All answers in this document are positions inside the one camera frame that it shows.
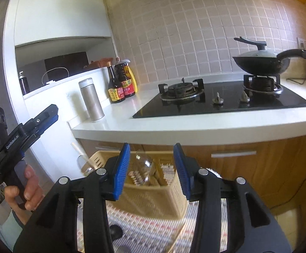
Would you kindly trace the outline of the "left hand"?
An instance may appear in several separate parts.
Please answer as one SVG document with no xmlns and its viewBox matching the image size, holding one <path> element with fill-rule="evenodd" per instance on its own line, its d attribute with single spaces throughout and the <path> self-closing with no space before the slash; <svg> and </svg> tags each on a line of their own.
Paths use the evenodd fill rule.
<svg viewBox="0 0 306 253">
<path fill-rule="evenodd" d="M 39 178 L 31 166 L 26 166 L 24 175 L 27 179 L 27 184 L 24 190 L 24 197 L 27 200 L 25 208 L 28 211 L 33 211 L 43 200 L 44 193 L 43 189 L 39 186 Z M 17 186 L 7 186 L 4 189 L 5 200 L 16 213 L 23 211 L 15 200 L 19 193 L 20 190 Z"/>
</svg>

